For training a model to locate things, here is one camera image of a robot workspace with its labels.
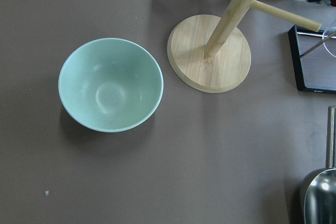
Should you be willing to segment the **wooden cup stand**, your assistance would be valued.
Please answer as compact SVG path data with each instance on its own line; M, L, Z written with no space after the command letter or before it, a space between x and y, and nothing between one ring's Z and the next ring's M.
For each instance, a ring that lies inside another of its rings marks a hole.
M311 31L321 23L257 0L231 0L222 17L195 15L178 23L167 42L167 55L178 77L194 89L223 93L239 86L251 65L249 44L237 28L250 8Z

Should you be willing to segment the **steel ice scoop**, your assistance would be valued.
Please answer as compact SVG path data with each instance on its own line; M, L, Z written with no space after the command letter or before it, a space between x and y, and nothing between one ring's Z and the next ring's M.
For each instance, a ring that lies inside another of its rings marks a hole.
M304 178L299 194L304 223L335 223L335 106L328 108L325 167Z

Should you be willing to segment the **green ceramic bowl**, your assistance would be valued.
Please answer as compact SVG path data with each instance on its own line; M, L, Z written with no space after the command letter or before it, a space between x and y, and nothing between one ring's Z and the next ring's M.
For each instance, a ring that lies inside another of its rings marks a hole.
M101 38L77 48L64 62L58 92L67 113L98 132L123 132L145 122L164 89L161 68L138 44Z

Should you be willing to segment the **black wood glass tray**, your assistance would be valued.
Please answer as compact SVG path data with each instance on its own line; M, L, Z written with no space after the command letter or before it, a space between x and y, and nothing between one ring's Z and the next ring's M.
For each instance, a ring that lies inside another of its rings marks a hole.
M299 91L335 94L335 58L323 45L323 32L313 32L296 25L288 31Z

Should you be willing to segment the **wine glass upper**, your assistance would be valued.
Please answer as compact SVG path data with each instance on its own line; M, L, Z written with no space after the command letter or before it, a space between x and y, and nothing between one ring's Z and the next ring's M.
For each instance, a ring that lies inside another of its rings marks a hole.
M322 39L327 52L335 58L335 27L326 29L322 34Z

